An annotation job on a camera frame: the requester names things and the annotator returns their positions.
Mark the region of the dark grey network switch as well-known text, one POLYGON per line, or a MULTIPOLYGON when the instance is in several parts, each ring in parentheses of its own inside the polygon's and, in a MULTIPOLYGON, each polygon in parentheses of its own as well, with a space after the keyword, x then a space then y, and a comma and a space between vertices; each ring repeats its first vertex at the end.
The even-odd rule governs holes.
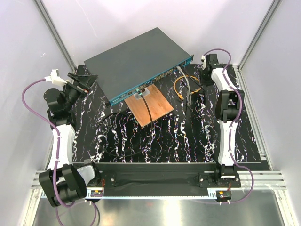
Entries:
POLYGON ((106 97, 106 106, 137 93, 193 60, 159 28, 154 28, 103 53, 84 64, 106 97))

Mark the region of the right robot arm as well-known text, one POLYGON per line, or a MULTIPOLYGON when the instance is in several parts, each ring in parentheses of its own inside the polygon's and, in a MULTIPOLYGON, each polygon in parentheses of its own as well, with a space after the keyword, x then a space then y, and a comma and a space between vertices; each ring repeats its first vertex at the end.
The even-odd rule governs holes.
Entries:
POLYGON ((216 54, 207 52, 201 61, 201 83, 205 86, 216 85, 219 90, 215 116, 220 125, 220 151, 216 169, 209 181, 222 187, 235 180, 237 175, 233 154, 245 94, 232 83, 226 70, 228 66, 222 66, 216 54))

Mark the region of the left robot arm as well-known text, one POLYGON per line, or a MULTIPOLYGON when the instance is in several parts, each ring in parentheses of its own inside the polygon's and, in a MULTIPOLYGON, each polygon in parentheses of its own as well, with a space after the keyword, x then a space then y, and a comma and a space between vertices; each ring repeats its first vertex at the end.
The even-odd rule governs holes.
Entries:
POLYGON ((47 122, 53 133, 53 147, 47 170, 39 175, 39 183, 52 207, 69 206, 85 198, 87 185, 97 186, 102 180, 95 164, 76 168, 72 163, 76 129, 72 107, 90 92, 98 76, 68 73, 68 77, 71 81, 62 79, 57 69, 45 77, 46 82, 63 88, 48 89, 43 96, 48 105, 47 122))

